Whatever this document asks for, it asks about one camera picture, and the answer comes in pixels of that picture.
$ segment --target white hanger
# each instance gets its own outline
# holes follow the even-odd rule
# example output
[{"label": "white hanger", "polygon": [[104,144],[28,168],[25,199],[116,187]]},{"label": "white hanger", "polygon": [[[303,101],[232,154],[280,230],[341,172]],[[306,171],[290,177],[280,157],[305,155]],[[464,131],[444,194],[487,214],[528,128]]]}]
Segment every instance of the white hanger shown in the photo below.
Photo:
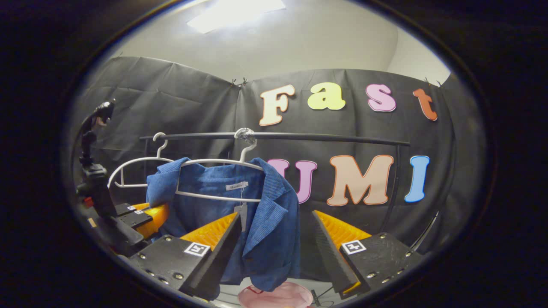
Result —
[{"label": "white hanger", "polygon": [[[242,150],[242,154],[240,154],[240,160],[234,161],[231,159],[216,159],[216,158],[204,158],[204,159],[194,159],[192,161],[187,161],[181,164],[181,168],[179,169],[179,179],[181,175],[181,169],[184,166],[191,165],[191,164],[197,164],[197,163],[228,163],[228,164],[236,164],[241,166],[246,166],[250,168],[254,168],[257,170],[263,171],[263,169],[260,166],[246,163],[246,153],[251,151],[257,146],[257,139],[253,138],[253,131],[249,128],[240,128],[236,131],[234,134],[235,139],[244,139],[247,142],[251,142],[252,144]],[[212,199],[212,200],[222,200],[222,201],[240,201],[240,202],[261,202],[261,199],[242,199],[242,198],[228,198],[228,197],[217,197],[217,196],[209,196],[209,195],[202,195],[199,193],[192,193],[192,192],[184,192],[179,191],[179,180],[177,180],[177,190],[175,191],[177,195],[183,195],[183,196],[189,196],[189,197],[197,197],[197,198],[205,198],[205,199]]]},{"label": "white hanger", "polygon": [[[159,136],[165,136],[164,133],[156,133],[156,135],[154,135],[154,137],[152,137],[152,141],[156,141],[156,139],[159,137]],[[126,188],[126,187],[146,187],[148,186],[147,184],[124,184],[124,167],[129,165],[129,164],[132,164],[132,163],[135,163],[135,162],[141,162],[141,161],[164,161],[164,162],[172,162],[171,159],[168,159],[168,158],[163,158],[163,157],[160,157],[160,153],[162,152],[162,150],[168,145],[168,140],[166,139],[164,141],[164,144],[158,148],[158,151],[156,152],[156,157],[141,157],[141,158],[136,158],[136,159],[132,159],[131,161],[127,161],[123,164],[121,164],[118,168],[116,168],[116,170],[114,170],[114,172],[110,175],[110,178],[109,178],[109,183],[107,184],[107,187],[110,188],[110,183],[112,182],[112,179],[114,179],[114,176],[120,172],[120,182],[122,182],[121,184],[117,183],[116,181],[114,182],[114,184],[116,184],[116,186],[118,187],[122,187],[122,188]]]}]

